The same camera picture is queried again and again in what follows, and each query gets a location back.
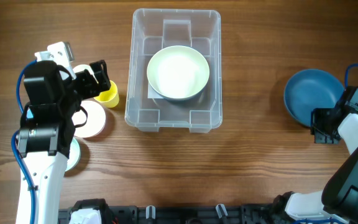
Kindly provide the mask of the cream plastic cup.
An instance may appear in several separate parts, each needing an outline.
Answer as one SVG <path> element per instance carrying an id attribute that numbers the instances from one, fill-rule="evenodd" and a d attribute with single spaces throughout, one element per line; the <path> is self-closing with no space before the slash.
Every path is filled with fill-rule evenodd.
<path id="1" fill-rule="evenodd" d="M 83 72 L 85 70 L 87 70 L 91 75 L 94 75 L 94 71 L 92 70 L 92 68 L 89 65 L 81 64 L 81 65 L 77 65 L 76 67 L 73 68 L 73 71 L 75 73 Z"/>

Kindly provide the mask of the cream white bowl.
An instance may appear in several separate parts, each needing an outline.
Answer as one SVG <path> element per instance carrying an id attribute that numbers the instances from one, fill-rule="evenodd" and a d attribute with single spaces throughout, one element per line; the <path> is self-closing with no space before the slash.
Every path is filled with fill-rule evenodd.
<path id="1" fill-rule="evenodd" d="M 209 82 L 210 67 L 197 50 L 173 45 L 159 50 L 149 61 L 147 81 L 163 96 L 186 98 L 201 92 Z"/>

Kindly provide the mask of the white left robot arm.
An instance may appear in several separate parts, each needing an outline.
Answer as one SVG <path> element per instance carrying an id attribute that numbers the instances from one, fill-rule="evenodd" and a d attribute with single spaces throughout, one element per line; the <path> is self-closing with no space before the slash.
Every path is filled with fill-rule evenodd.
<path id="1" fill-rule="evenodd" d="M 81 102 L 111 85 L 104 60 L 90 70 L 73 72 L 52 60 L 29 63 L 19 75 L 29 97 L 20 104 L 20 128 L 11 147 L 21 170 L 16 223 L 56 223 L 70 144 L 78 124 L 72 117 Z"/>

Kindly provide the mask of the blue bowl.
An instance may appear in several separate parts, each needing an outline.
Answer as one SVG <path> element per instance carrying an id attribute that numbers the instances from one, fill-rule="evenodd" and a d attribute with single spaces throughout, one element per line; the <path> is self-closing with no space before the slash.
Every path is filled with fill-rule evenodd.
<path id="1" fill-rule="evenodd" d="M 193 96 L 189 96 L 189 97 L 186 97 L 186 98 L 170 98 L 170 97 L 167 97 L 167 96 L 163 96 L 163 99 L 165 100 L 170 100 L 170 101 L 186 101 L 186 100 L 192 100 L 193 98 L 197 98 L 197 97 L 200 97 L 204 95 L 204 91 L 201 91 Z"/>
<path id="2" fill-rule="evenodd" d="M 305 69 L 287 81 L 283 101 L 290 116 L 309 127 L 311 112 L 316 108 L 333 108 L 343 91 L 343 84 L 330 73 Z"/>

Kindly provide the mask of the yellow plastic cup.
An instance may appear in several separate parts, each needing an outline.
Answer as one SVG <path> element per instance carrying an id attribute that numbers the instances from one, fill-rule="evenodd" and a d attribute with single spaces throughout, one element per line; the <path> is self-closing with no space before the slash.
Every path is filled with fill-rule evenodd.
<path id="1" fill-rule="evenodd" d="M 113 108 L 119 104 L 119 93 L 116 84 L 113 81 L 109 81 L 111 87 L 108 91 L 101 92 L 94 99 L 106 108 Z"/>

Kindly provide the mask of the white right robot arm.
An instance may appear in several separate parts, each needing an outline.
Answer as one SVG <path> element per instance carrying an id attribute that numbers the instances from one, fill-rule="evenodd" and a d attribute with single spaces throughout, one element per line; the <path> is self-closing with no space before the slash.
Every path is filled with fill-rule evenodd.
<path id="1" fill-rule="evenodd" d="M 314 109 L 310 129 L 316 143 L 344 141 L 349 157 L 323 190 L 279 195 L 270 213 L 292 223 L 358 223 L 358 87 L 347 87 L 333 108 Z"/>

